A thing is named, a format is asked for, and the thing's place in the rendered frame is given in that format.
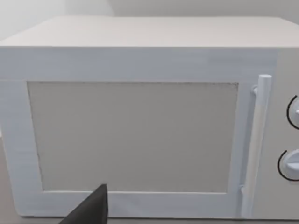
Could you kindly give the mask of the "white microwave knob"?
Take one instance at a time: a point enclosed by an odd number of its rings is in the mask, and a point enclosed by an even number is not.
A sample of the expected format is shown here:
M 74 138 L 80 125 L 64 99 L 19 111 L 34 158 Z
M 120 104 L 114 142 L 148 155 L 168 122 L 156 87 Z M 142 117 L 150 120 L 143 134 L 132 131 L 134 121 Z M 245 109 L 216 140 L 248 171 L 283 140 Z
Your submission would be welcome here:
M 286 117 L 289 124 L 299 130 L 299 97 L 297 95 L 290 100 L 286 109 Z
M 277 171 L 290 182 L 299 182 L 299 149 L 285 150 L 277 161 Z

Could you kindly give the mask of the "pale microwave oven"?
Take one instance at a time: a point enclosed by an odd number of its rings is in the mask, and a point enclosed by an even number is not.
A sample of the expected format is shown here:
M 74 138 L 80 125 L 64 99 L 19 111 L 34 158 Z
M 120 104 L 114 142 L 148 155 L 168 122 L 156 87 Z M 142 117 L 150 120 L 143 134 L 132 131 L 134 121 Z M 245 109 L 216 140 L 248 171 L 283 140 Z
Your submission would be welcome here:
M 277 171 L 299 149 L 286 117 L 299 97 L 299 25 L 274 17 L 62 16 L 0 42 L 0 47 L 269 48 L 277 50 L 250 219 L 299 219 L 299 182 Z

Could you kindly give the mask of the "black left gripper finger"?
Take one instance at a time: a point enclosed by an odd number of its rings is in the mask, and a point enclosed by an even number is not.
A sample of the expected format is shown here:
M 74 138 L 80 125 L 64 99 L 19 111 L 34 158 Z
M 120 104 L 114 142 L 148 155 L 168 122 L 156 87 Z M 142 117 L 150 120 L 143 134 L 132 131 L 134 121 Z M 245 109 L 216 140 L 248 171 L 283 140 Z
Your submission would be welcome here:
M 107 224 L 107 185 L 101 184 L 58 224 Z

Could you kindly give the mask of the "white microwave door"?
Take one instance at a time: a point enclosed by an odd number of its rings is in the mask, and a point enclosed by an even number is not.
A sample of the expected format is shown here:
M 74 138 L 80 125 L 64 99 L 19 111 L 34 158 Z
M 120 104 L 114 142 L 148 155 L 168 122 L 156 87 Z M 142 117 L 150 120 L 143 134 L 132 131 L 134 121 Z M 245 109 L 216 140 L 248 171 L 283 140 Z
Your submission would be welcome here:
M 14 205 L 64 217 L 99 185 L 116 218 L 237 218 L 277 50 L 0 47 Z

